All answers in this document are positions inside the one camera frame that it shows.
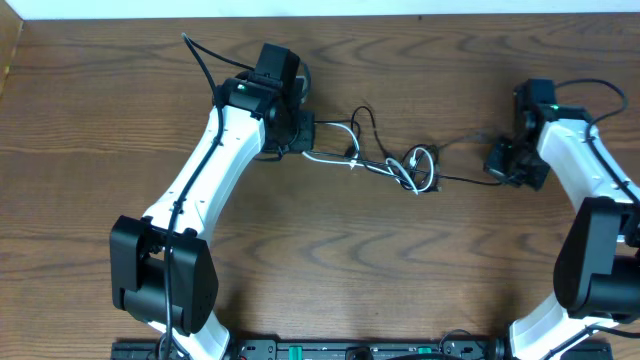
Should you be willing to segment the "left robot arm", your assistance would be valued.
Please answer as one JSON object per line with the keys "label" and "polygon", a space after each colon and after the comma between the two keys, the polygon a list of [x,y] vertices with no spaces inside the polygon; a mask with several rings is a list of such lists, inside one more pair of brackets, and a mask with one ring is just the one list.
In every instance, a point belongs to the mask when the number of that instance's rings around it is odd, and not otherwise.
{"label": "left robot arm", "polygon": [[254,66],[216,84],[204,133],[176,179],[140,218],[121,216],[109,237],[114,306],[160,331],[154,345],[115,348],[116,359],[221,359],[231,335],[213,311],[219,281],[214,228],[253,159],[312,149],[314,115],[302,109],[308,66],[264,44]]}

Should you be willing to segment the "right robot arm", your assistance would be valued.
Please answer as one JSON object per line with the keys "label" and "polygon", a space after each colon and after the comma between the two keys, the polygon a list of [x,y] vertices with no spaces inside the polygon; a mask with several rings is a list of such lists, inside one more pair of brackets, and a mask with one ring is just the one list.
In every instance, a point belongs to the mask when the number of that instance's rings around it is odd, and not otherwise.
{"label": "right robot arm", "polygon": [[491,340],[487,359],[603,359],[585,341],[598,333],[635,339],[619,325],[639,318],[639,187],[603,144],[598,118],[558,103],[559,84],[533,78],[517,86],[514,135],[501,137],[484,163],[500,184],[539,190],[560,181],[575,212],[553,271],[552,293],[507,333]]}

